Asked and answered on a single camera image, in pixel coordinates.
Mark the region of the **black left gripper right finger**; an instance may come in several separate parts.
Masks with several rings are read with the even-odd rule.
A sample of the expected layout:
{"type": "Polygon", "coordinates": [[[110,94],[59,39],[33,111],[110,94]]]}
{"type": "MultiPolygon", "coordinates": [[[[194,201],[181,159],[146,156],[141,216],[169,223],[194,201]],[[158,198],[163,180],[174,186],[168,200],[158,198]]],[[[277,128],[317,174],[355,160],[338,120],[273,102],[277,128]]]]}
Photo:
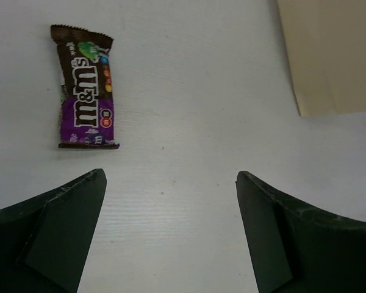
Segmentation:
{"type": "Polygon", "coordinates": [[[366,292],[366,222],[241,171],[237,199],[259,292],[366,292]]]}

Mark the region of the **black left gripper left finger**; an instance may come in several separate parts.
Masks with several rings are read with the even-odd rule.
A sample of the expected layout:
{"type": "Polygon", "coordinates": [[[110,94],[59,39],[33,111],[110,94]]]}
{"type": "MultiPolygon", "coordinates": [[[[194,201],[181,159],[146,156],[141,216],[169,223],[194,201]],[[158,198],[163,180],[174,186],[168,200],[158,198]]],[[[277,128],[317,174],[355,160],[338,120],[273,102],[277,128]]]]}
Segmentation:
{"type": "Polygon", "coordinates": [[[0,292],[77,292],[106,186],[98,168],[0,209],[0,292]]]}

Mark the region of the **brown M&M's packet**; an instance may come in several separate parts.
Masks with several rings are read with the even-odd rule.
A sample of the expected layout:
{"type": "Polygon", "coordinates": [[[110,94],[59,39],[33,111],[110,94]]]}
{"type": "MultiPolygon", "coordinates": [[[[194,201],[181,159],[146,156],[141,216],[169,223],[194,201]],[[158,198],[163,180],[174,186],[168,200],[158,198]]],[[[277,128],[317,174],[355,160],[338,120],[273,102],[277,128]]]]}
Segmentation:
{"type": "Polygon", "coordinates": [[[113,38],[63,24],[51,25],[62,72],[59,148],[116,150],[109,54],[113,38]]]}

